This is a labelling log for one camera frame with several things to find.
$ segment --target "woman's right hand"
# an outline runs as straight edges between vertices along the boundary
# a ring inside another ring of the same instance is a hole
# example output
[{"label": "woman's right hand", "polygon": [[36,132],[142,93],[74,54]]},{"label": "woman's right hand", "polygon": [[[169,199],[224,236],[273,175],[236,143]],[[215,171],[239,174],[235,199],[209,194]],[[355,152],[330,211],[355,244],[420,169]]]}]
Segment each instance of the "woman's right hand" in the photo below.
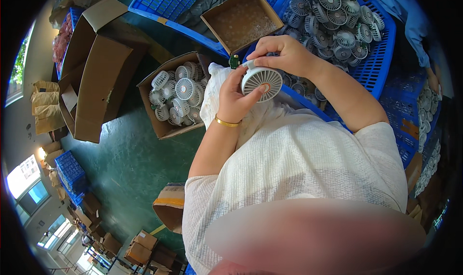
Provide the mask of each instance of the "woman's right hand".
[{"label": "woman's right hand", "polygon": [[[266,56],[268,52],[280,52],[280,56]],[[281,69],[289,74],[308,78],[310,62],[319,58],[296,39],[281,35],[260,38],[256,49],[246,59],[255,59],[255,66]]]}]

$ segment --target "woman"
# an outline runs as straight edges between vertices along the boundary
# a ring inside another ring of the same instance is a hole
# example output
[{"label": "woman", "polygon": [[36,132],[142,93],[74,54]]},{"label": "woman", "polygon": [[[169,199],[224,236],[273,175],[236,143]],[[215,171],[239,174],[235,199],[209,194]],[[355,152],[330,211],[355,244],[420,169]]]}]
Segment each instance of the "woman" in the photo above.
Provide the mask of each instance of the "woman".
[{"label": "woman", "polygon": [[[266,57],[268,52],[280,56]],[[393,130],[381,105],[360,83],[288,35],[260,39],[247,59],[312,81],[353,134],[310,111],[279,108],[281,114],[263,119],[236,149],[240,127],[229,125],[253,112],[264,89],[243,96],[238,86],[246,69],[234,70],[220,88],[217,119],[204,135],[185,185],[183,241],[198,275],[221,260],[205,243],[207,227],[235,209],[294,198],[406,209],[407,182]]]}]

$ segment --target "hand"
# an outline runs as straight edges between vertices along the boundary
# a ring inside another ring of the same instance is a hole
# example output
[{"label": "hand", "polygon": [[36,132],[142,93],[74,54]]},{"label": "hand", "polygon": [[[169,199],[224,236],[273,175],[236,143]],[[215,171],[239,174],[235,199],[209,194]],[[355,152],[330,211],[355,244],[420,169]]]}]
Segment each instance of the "hand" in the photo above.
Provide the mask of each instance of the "hand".
[{"label": "hand", "polygon": [[[266,56],[268,52],[280,52],[280,56]],[[308,78],[307,65],[317,57],[296,39],[289,35],[282,35],[260,38],[256,49],[246,59],[255,59],[255,66],[277,68],[289,74]]]},{"label": "hand", "polygon": [[221,121],[240,122],[265,91],[265,86],[260,86],[246,96],[241,93],[239,85],[246,70],[247,67],[242,66],[232,70],[220,87],[217,118]]}]

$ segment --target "gold bracelet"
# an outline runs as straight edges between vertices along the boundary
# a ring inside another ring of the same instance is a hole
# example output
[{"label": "gold bracelet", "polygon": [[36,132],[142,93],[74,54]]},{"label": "gold bracelet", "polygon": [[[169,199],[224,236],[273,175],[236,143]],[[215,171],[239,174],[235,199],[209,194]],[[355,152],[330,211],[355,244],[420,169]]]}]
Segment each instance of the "gold bracelet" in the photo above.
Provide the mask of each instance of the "gold bracelet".
[{"label": "gold bracelet", "polygon": [[220,119],[217,118],[217,114],[215,115],[215,121],[227,127],[239,127],[239,125],[242,122],[242,121],[239,121],[238,123],[230,123],[230,122],[221,121]]}]

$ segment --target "woman's left hand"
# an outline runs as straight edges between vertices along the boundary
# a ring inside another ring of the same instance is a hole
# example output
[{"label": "woman's left hand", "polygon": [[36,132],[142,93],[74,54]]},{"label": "woman's left hand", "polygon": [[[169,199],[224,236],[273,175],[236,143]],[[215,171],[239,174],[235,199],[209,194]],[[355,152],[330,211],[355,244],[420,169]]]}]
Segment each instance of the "woman's left hand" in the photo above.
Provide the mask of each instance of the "woman's left hand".
[{"label": "woman's left hand", "polygon": [[242,66],[232,70],[220,88],[217,118],[221,121],[240,122],[265,91],[265,86],[260,86],[246,96],[241,93],[240,83],[246,70]]}]

